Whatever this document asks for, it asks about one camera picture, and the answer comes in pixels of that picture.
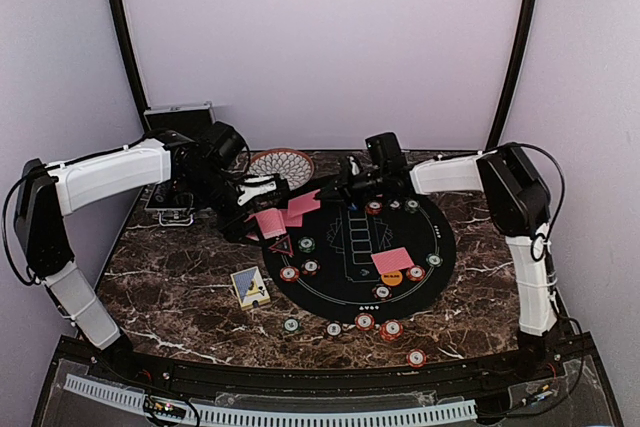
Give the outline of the red chip mat top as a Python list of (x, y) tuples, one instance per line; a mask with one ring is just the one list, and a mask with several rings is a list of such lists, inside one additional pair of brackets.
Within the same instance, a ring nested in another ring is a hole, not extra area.
[(371, 200), (365, 205), (365, 212), (368, 215), (379, 215), (384, 207), (384, 203), (379, 200)]

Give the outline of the red chip mat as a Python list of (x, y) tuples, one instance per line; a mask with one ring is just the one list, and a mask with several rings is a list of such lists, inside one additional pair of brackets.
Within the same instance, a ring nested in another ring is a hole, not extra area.
[(300, 277), (300, 271), (294, 266), (285, 266), (280, 269), (279, 275), (284, 282), (296, 282)]
[(365, 205), (365, 212), (368, 215), (379, 215), (384, 207), (384, 203), (379, 200), (371, 200)]
[(426, 270), (419, 265), (414, 265), (406, 270), (406, 277), (412, 282), (420, 282), (426, 276)]

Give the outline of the green chip mat top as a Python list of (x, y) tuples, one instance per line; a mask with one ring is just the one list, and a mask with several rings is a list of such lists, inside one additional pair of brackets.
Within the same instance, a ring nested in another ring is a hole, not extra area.
[(404, 210), (409, 213), (415, 213), (419, 210), (420, 203), (415, 199), (408, 199), (404, 203)]

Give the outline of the green chip mat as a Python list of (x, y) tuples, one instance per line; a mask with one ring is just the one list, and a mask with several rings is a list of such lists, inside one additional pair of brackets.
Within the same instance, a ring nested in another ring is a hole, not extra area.
[(298, 249), (302, 253), (311, 253), (316, 249), (316, 242), (312, 237), (302, 237), (298, 240)]
[(415, 213), (419, 210), (420, 203), (415, 199), (408, 199), (404, 203), (404, 210), (409, 213)]
[(426, 261), (431, 267), (436, 268), (442, 265), (443, 258), (436, 253), (431, 253), (426, 257)]

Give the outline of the dealt red card pair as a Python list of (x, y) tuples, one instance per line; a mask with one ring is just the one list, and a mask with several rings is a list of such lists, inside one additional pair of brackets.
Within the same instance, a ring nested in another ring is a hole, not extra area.
[(373, 253), (371, 259), (380, 275), (402, 271), (415, 265), (405, 247)]

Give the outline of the orange big blind button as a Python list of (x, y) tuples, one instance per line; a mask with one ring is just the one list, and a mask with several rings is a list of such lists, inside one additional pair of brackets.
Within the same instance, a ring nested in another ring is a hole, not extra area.
[(383, 274), (381, 281), (387, 286), (395, 287), (402, 283), (403, 278), (404, 276), (400, 271), (395, 271)]

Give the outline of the black chip mat front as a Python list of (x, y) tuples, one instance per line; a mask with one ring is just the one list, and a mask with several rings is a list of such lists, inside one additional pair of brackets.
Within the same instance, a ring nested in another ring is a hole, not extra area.
[(377, 285), (373, 288), (372, 293), (376, 299), (386, 300), (392, 296), (391, 289), (386, 285)]

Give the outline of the red playing card deck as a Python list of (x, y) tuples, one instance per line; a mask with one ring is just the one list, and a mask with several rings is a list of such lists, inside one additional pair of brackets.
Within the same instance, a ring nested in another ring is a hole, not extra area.
[(283, 214), (280, 209), (270, 208), (250, 214), (247, 221), (255, 218), (265, 239), (271, 239), (287, 233)]

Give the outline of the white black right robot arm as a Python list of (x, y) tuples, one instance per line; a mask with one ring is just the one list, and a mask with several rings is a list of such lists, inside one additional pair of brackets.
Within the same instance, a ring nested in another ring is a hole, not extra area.
[(527, 156), (529, 145), (511, 142), (473, 154), (438, 156), (411, 164), (393, 132), (365, 141), (372, 168), (352, 155), (316, 194), (321, 201), (362, 207), (378, 194), (396, 196), (477, 191), (512, 255), (520, 300), (519, 330), (528, 336), (550, 333), (559, 315), (556, 274), (550, 252), (559, 209), (546, 182)]

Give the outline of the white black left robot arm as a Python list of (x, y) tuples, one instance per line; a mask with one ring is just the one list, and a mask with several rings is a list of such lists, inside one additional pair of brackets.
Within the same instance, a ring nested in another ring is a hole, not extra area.
[(276, 176), (235, 178), (228, 169), (246, 143), (223, 122), (192, 140), (172, 130), (57, 163), (29, 161), (10, 193), (16, 197), (14, 231), (26, 258), (23, 283), (41, 282), (68, 318), (97, 349), (101, 364), (120, 383), (141, 374), (140, 359), (124, 346), (124, 334), (77, 266), (64, 219), (86, 205), (138, 187), (179, 181), (217, 215), (230, 242), (249, 233), (248, 203), (274, 191)]

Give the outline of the aluminium poker chip case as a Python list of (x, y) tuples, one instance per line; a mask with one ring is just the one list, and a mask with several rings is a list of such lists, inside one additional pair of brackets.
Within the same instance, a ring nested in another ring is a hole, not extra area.
[[(215, 121), (213, 102), (171, 104), (151, 107), (144, 112), (150, 130), (171, 130), (190, 140), (197, 140)], [(170, 151), (171, 175), (150, 191), (145, 210), (163, 227), (188, 227), (193, 224), (196, 199), (180, 178), (180, 168), (173, 165), (175, 141), (165, 140)]]

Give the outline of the patterned ceramic plate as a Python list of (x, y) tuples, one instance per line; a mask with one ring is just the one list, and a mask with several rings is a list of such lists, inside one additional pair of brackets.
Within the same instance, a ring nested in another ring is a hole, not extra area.
[(249, 173), (252, 175), (279, 174), (295, 190), (311, 180), (315, 171), (313, 160), (304, 152), (277, 148), (253, 156)]

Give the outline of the triangular all in button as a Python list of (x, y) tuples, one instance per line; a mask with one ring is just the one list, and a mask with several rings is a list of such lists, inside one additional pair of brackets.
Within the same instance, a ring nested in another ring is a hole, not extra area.
[(269, 247), (269, 250), (273, 253), (292, 257), (294, 255), (294, 247), (291, 241), (291, 237), (289, 235), (286, 235), (282, 238), (279, 238), (275, 241), (274, 244)]

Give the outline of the yellow card box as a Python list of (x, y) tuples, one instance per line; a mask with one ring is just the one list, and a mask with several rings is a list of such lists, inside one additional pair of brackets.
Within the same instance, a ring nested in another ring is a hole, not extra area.
[(242, 310), (251, 310), (271, 302), (257, 266), (232, 273), (231, 281)]

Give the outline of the round black poker mat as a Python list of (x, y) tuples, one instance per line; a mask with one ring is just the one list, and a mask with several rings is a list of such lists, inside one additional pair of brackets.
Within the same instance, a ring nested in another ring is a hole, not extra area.
[[(415, 199), (420, 208), (415, 213), (404, 210), (404, 203)], [(371, 314), (379, 324), (400, 320), (430, 307), (446, 289), (456, 264), (456, 242), (443, 212), (428, 197), (409, 194), (399, 198), (402, 207), (389, 208), (392, 197), (384, 203), (379, 215), (370, 216), (363, 210), (349, 210), (341, 202), (323, 202), (321, 208), (307, 213), (301, 227), (290, 230), (294, 247), (292, 257), (273, 253), (271, 245), (263, 248), (266, 270), (281, 292), (300, 308), (329, 321), (352, 323), (360, 313)], [(316, 249), (302, 253), (298, 240), (312, 237)], [(392, 296), (376, 299), (372, 290), (383, 285), (372, 259), (373, 253), (405, 247), (415, 265), (426, 270), (420, 282), (403, 275), (400, 285), (389, 287)], [(441, 266), (433, 268), (426, 257), (436, 253), (443, 258)], [(315, 259), (320, 270), (314, 276), (304, 275), (302, 263)], [(296, 282), (284, 282), (280, 269), (294, 266), (300, 277)]]

